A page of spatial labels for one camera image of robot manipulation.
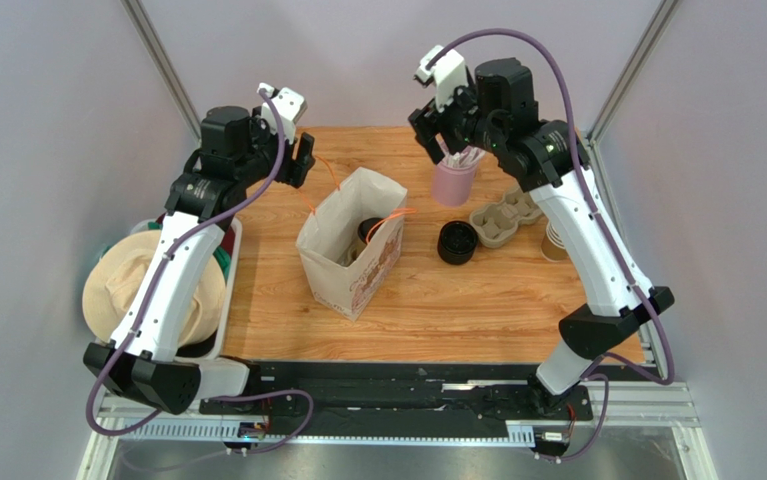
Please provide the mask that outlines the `single black cup lid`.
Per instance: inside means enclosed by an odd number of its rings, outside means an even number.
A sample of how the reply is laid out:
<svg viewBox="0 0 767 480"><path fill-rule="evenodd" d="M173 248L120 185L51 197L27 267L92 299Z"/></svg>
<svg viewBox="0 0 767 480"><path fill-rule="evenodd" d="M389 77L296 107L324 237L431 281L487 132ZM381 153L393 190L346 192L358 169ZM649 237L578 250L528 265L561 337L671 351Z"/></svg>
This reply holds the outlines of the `single black cup lid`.
<svg viewBox="0 0 767 480"><path fill-rule="evenodd" d="M361 246L367 245L376 231L386 222L380 217L371 217L362 220L357 227L357 239Z"/></svg>

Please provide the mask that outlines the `pulp cup carrier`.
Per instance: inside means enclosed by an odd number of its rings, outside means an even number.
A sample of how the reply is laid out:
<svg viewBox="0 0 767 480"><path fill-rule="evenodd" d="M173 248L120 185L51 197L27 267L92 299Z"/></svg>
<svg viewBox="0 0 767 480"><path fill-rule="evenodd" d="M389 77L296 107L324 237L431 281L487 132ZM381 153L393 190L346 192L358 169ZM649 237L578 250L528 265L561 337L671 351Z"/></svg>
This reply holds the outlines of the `pulp cup carrier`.
<svg viewBox="0 0 767 480"><path fill-rule="evenodd" d="M358 239L353 240L339 257L337 263L344 267L350 266L358 259L365 247L366 243L364 241Z"/></svg>
<svg viewBox="0 0 767 480"><path fill-rule="evenodd" d="M530 194L514 186L499 201L473 210L468 223L476 231L482 246L498 249L510 242L520 227L533 225L542 216L542 210Z"/></svg>

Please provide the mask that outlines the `white paper takeout bag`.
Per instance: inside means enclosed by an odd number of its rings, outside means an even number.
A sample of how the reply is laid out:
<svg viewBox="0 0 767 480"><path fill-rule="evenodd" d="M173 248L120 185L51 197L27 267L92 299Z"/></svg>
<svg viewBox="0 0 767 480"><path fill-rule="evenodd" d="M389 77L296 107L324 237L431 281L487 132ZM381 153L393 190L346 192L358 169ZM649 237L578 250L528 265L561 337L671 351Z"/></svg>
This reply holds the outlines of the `white paper takeout bag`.
<svg viewBox="0 0 767 480"><path fill-rule="evenodd" d="M296 240L314 299L357 320L399 260L408 190L359 167L312 209Z"/></svg>

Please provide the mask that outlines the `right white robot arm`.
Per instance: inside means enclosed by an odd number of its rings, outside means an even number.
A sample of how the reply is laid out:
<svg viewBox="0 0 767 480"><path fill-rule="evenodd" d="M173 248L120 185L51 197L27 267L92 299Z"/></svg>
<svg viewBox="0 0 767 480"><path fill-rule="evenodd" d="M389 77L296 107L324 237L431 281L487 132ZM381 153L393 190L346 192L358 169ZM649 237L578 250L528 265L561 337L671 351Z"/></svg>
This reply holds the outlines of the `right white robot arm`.
<svg viewBox="0 0 767 480"><path fill-rule="evenodd" d="M586 302L559 323L561 341L537 369L535 388L561 396L593 362L675 302L635 266L603 212L593 171L575 130L541 119L531 71L515 58L470 72L455 51L420 62L415 79L436 88L409 122L434 163L477 147L530 194L559 234L582 281Z"/></svg>

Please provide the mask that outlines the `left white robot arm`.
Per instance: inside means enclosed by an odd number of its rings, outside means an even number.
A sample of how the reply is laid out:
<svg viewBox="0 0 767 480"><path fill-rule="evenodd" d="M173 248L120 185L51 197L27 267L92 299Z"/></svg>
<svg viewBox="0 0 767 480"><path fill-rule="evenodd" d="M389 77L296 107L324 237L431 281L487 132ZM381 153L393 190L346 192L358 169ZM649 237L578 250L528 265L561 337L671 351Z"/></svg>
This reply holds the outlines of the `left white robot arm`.
<svg viewBox="0 0 767 480"><path fill-rule="evenodd" d="M280 93L253 110L211 109L201 143L173 182L157 249L110 340L90 343L83 363L110 392L170 414L200 399L237 396L249 368L241 361L177 359L178 337L197 284L253 185L298 188L314 165L314 139L297 136L307 105Z"/></svg>

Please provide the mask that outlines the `pink straw holder cup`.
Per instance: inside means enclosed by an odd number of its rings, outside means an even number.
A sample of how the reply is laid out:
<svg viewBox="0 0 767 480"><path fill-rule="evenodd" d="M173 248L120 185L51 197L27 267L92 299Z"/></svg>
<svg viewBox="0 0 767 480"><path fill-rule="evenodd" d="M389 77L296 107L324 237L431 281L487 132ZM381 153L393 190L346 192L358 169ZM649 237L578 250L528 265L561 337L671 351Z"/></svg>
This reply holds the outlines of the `pink straw holder cup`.
<svg viewBox="0 0 767 480"><path fill-rule="evenodd" d="M430 194L447 207L464 205L471 195L479 160L465 162L461 157L447 156L434 168Z"/></svg>

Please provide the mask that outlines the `stack of black lids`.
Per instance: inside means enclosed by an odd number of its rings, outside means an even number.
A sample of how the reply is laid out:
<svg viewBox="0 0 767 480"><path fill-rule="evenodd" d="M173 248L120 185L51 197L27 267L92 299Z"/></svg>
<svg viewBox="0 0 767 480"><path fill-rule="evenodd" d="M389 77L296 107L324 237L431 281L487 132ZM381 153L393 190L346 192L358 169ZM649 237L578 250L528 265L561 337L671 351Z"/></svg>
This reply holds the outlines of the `stack of black lids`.
<svg viewBox="0 0 767 480"><path fill-rule="evenodd" d="M447 222L439 231L437 253L450 265L463 265L470 261L479 243L474 227L461 220Z"/></svg>

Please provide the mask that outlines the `stack of paper cups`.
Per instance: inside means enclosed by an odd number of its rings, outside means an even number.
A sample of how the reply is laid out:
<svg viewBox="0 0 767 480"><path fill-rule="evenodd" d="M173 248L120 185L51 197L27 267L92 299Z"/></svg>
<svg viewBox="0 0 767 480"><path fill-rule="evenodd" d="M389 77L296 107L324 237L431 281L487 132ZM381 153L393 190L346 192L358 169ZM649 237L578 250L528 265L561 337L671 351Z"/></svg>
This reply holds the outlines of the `stack of paper cups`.
<svg viewBox="0 0 767 480"><path fill-rule="evenodd" d="M554 226L548 222L540 245L543 257L550 262L560 262L568 258L568 252Z"/></svg>

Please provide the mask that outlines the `white plastic bin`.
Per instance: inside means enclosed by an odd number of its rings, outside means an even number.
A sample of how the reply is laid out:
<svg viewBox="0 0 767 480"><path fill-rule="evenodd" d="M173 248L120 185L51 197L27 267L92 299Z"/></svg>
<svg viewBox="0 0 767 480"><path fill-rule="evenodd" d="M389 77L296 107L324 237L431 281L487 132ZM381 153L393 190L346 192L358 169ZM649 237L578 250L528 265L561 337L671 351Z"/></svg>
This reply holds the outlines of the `white plastic bin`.
<svg viewBox="0 0 767 480"><path fill-rule="evenodd" d="M243 226L241 222L237 219L233 220L230 226L235 230L236 239L234 242L234 252L232 255L233 265L231 266L231 269L230 269L229 279L226 280L226 295L225 295L224 304L221 310L219 325L217 327L216 332L203 342L200 342L194 345L188 345L186 347L181 347L178 343L178 349L176 354L176 357L178 359L216 358L220 355L221 350L223 348L225 332L226 332L227 323L228 323L228 314L229 314L229 309L231 304L232 287L234 286L234 278L235 278L235 273L236 273L237 264L238 264L237 250L240 247L242 232L243 232Z"/></svg>

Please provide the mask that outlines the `beige straw hat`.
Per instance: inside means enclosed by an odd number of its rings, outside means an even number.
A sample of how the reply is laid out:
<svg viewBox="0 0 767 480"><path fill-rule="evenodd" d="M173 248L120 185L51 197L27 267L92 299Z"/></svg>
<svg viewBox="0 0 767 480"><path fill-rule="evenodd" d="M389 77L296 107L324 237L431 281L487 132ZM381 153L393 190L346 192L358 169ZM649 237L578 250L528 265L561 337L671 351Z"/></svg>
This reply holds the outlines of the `beige straw hat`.
<svg viewBox="0 0 767 480"><path fill-rule="evenodd" d="M86 324L103 343L110 340L129 311L147 272L139 275L132 267L128 268L127 274L123 271L119 267L104 274L102 268L95 266L83 289L82 310ZM216 332L225 295L226 280L212 256L188 307L179 336L181 347L203 342Z"/></svg>

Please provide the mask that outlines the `right aluminium frame post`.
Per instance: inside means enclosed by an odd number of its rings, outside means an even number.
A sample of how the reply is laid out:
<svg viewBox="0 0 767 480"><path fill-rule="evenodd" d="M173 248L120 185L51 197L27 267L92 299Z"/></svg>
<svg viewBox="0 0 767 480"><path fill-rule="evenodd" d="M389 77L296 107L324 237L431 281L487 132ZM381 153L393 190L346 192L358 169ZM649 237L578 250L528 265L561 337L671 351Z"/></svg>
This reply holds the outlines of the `right aluminium frame post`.
<svg viewBox="0 0 767 480"><path fill-rule="evenodd" d="M680 0L662 0L659 2L589 131L588 139L593 145L597 145L606 134L681 4L682 1Z"/></svg>

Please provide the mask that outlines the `aluminium frame post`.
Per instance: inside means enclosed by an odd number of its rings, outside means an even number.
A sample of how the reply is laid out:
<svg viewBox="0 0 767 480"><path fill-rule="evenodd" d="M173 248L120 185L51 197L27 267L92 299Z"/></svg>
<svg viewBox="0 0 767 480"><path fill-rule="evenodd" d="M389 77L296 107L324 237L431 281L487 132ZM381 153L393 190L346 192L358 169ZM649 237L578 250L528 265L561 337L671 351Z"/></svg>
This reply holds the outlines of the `aluminium frame post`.
<svg viewBox="0 0 767 480"><path fill-rule="evenodd" d="M152 59L183 120L192 135L200 139L200 117L183 85L181 77L174 68L173 62L144 3L141 0L122 0L121 4L125 8L133 27Z"/></svg>
<svg viewBox="0 0 767 480"><path fill-rule="evenodd" d="M597 145L606 134L681 4L682 1L680 0L662 0L659 2L589 131L588 139L593 145Z"/></svg>

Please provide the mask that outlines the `left aluminium frame post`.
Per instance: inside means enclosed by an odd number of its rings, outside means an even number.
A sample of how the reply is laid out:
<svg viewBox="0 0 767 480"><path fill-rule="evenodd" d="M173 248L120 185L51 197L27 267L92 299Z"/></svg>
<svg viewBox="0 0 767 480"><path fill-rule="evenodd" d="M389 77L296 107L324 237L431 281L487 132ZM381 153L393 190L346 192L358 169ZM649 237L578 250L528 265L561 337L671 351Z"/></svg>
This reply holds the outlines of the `left aluminium frame post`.
<svg viewBox="0 0 767 480"><path fill-rule="evenodd" d="M141 0L122 0L121 4L125 8L133 27L152 59L183 120L192 135L200 139L200 117L183 85L181 77L174 68L173 62L144 3Z"/></svg>

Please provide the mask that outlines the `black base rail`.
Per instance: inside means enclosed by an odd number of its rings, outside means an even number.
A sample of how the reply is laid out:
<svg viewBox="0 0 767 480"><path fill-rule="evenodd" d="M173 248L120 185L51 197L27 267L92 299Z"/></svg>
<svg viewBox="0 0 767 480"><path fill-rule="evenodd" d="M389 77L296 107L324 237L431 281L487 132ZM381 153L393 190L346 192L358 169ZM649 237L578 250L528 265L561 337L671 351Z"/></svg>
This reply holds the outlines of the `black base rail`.
<svg viewBox="0 0 767 480"><path fill-rule="evenodd" d="M607 365L544 411L529 400L530 365L268 362L251 402L197 400L155 414L105 396L101 425L127 439L222 442L234 449L281 441L323 445L487 446L571 456L622 429L658 433L688 457L705 447L687 387L637 380Z"/></svg>

